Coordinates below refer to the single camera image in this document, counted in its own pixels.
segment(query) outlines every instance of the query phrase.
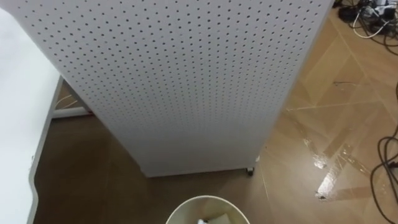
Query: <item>white pegboard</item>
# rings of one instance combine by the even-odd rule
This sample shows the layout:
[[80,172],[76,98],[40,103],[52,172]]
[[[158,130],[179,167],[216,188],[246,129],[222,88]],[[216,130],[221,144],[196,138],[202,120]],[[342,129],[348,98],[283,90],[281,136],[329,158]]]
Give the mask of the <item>white pegboard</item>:
[[253,166],[331,0],[0,0],[148,176]]

